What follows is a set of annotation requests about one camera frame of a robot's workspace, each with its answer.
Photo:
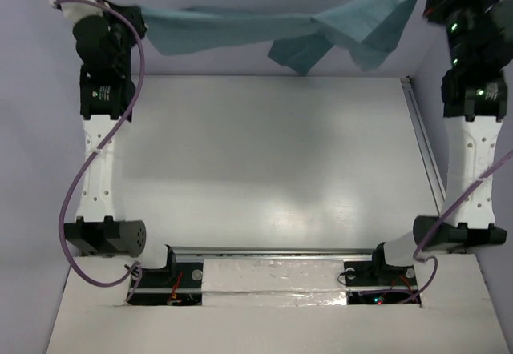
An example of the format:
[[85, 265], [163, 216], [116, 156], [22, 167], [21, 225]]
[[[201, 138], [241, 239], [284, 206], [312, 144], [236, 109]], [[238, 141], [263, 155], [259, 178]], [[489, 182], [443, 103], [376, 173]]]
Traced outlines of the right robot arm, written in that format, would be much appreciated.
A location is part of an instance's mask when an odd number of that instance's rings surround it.
[[411, 231], [380, 243], [370, 277], [386, 284], [415, 261], [506, 242], [496, 226], [495, 145], [507, 116], [503, 70], [512, 60], [512, 0], [426, 0], [425, 19], [446, 30], [451, 67], [442, 79], [449, 158], [439, 216], [419, 215]]

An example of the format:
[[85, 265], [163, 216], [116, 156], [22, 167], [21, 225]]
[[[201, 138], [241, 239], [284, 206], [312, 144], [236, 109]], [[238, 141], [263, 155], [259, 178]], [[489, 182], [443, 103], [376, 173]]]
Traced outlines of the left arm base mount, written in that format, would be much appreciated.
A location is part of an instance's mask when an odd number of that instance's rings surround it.
[[173, 268], [142, 270], [142, 279], [128, 299], [134, 306], [200, 306], [204, 265], [178, 262]]

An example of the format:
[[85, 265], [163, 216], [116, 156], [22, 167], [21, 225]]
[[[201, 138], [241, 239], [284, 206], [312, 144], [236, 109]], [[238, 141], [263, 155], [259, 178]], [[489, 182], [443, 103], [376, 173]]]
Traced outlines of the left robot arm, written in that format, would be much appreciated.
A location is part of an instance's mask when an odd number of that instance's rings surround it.
[[73, 22], [79, 73], [79, 113], [85, 159], [67, 189], [58, 217], [59, 242], [71, 270], [87, 283], [110, 288], [142, 276], [142, 265], [127, 266], [111, 282], [91, 278], [70, 248], [86, 255], [140, 256], [146, 243], [141, 220], [126, 218], [120, 194], [123, 146], [144, 81], [143, 38], [147, 25], [138, 6], [107, 0], [55, 0]]

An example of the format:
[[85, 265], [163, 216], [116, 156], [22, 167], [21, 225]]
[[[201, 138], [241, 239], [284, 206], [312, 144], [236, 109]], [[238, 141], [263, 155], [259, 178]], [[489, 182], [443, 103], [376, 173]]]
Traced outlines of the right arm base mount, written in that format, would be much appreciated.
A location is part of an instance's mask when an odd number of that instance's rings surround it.
[[421, 304], [413, 267], [376, 271], [370, 261], [346, 261], [337, 275], [348, 305]]

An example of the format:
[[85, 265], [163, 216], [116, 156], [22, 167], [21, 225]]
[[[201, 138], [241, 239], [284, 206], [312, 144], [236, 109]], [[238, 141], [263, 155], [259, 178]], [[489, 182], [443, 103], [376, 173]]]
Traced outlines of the teal t-shirt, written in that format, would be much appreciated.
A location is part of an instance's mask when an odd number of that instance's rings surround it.
[[360, 70], [395, 51], [417, 0], [353, 0], [316, 14], [256, 14], [218, 7], [144, 7], [148, 38], [164, 56], [271, 42], [270, 60], [306, 76], [334, 47]]

